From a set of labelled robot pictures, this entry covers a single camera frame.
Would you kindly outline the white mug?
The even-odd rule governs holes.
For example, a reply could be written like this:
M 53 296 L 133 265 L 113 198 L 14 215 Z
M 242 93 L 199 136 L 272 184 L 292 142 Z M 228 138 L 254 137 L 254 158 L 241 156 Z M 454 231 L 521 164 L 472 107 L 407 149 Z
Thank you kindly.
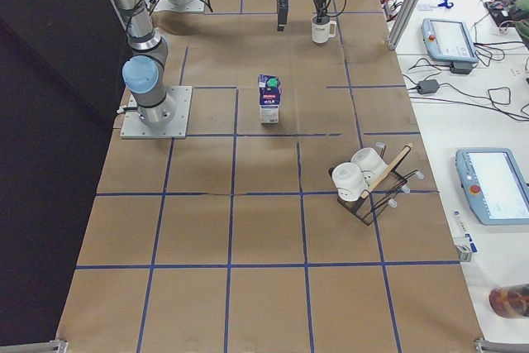
M 336 36 L 336 21 L 332 20 L 329 16 L 326 16 L 326 23 L 319 24 L 317 22 L 318 16 L 312 19 L 312 41 L 316 44 L 327 43 L 329 39 Z

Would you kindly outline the blue white milk carton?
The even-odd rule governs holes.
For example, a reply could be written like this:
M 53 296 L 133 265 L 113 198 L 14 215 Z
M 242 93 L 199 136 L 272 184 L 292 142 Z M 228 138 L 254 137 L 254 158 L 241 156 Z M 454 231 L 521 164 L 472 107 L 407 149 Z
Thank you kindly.
M 258 77 L 258 88 L 260 91 L 260 122 L 262 124 L 278 123 L 282 93 L 279 77 L 260 74 Z

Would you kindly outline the white cup on rack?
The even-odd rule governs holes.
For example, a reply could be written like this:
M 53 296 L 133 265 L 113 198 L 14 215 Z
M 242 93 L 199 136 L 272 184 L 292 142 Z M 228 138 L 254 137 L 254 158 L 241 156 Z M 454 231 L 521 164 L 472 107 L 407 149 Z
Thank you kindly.
M 336 186 L 338 196 L 347 202 L 354 202 L 368 188 L 360 167 L 352 162 L 337 165 L 331 178 Z
M 378 152 L 371 147 L 358 150 L 352 155 L 350 161 L 360 167 L 368 185 L 371 185 L 388 168 Z

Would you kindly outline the black power adapter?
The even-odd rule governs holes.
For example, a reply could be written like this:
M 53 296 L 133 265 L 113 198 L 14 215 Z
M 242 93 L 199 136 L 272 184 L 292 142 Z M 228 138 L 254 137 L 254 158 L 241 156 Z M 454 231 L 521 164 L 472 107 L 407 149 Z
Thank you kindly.
M 424 79 L 419 81 L 416 86 L 416 90 L 421 95 L 436 93 L 440 85 L 436 79 Z

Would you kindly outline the blue teach pendant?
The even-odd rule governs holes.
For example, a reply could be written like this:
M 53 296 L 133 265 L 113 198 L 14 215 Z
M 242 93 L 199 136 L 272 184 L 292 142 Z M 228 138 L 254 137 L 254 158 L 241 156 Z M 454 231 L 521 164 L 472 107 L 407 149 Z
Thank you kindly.
M 469 207 L 481 224 L 528 223 L 528 186 L 508 148 L 459 149 L 455 167 Z
M 425 18 L 421 31 L 427 53 L 433 60 L 472 64 L 479 62 L 464 22 Z

